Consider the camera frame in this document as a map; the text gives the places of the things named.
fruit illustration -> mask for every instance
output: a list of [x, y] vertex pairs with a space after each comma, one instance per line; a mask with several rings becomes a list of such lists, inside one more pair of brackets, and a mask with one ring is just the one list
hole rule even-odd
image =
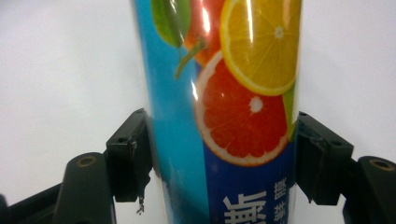
[[220, 49], [219, 23], [224, 0], [191, 0], [191, 26], [184, 39], [187, 50], [194, 52], [194, 58], [205, 65]]
[[258, 166], [288, 143], [282, 96], [264, 96], [240, 85], [218, 52], [196, 83], [195, 117], [201, 136], [221, 159]]
[[300, 0], [227, 0], [221, 12], [224, 61], [246, 88], [280, 95], [294, 84]]

chinese characters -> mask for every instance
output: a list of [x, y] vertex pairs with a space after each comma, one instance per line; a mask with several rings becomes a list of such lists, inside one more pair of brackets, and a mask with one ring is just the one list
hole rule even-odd
[[237, 204], [231, 204], [228, 197], [225, 197], [223, 202], [228, 209], [228, 212], [224, 213], [225, 223], [266, 224], [266, 215], [262, 213], [266, 204], [264, 200], [266, 195], [266, 191], [248, 196], [238, 194]]

green leaf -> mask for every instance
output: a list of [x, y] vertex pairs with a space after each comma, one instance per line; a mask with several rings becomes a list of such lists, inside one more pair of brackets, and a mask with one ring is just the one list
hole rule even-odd
[[151, 0], [151, 13], [160, 37], [173, 47], [181, 47], [190, 28], [190, 0]]

can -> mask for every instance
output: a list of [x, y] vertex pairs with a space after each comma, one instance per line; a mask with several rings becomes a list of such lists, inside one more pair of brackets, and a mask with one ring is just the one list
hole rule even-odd
[[301, 0], [135, 0], [168, 223], [292, 223]]

yellow citrus slice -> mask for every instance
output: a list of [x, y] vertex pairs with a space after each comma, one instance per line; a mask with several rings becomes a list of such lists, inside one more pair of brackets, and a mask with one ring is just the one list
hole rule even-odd
[[196, 82], [195, 119], [206, 145], [219, 158], [258, 166], [276, 158], [288, 143], [283, 98], [247, 90], [236, 81], [221, 52]]
[[301, 0], [227, 0], [220, 18], [224, 60], [247, 89], [280, 95], [295, 81]]

